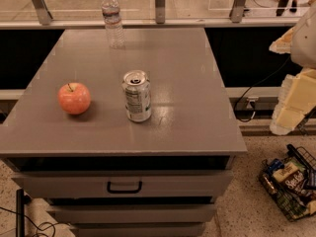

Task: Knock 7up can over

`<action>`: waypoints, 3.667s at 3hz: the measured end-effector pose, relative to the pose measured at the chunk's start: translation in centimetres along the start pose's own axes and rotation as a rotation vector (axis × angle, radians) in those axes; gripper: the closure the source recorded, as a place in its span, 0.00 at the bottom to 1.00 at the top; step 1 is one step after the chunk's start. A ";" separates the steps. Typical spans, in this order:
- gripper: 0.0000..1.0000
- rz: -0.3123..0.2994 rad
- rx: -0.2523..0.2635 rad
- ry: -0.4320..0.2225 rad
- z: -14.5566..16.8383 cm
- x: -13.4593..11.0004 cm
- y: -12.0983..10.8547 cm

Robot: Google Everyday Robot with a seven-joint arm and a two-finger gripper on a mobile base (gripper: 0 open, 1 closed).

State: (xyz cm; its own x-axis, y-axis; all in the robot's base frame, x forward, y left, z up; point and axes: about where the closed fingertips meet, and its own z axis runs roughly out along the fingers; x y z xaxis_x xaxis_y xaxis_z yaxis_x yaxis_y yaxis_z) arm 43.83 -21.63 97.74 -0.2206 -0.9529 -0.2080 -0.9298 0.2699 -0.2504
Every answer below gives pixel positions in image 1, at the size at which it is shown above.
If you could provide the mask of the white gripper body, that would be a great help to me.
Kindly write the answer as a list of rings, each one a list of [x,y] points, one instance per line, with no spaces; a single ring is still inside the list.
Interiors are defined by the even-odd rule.
[[[308,68],[316,68],[316,4],[300,18],[293,30],[291,60]]]

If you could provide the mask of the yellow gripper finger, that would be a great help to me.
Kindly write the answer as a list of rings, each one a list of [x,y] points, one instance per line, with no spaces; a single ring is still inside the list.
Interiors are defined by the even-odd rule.
[[[292,132],[316,107],[316,70],[303,68],[282,81],[270,130],[276,135]]]
[[[286,31],[280,38],[275,40],[269,47],[269,51],[278,54],[290,53],[293,29]]]

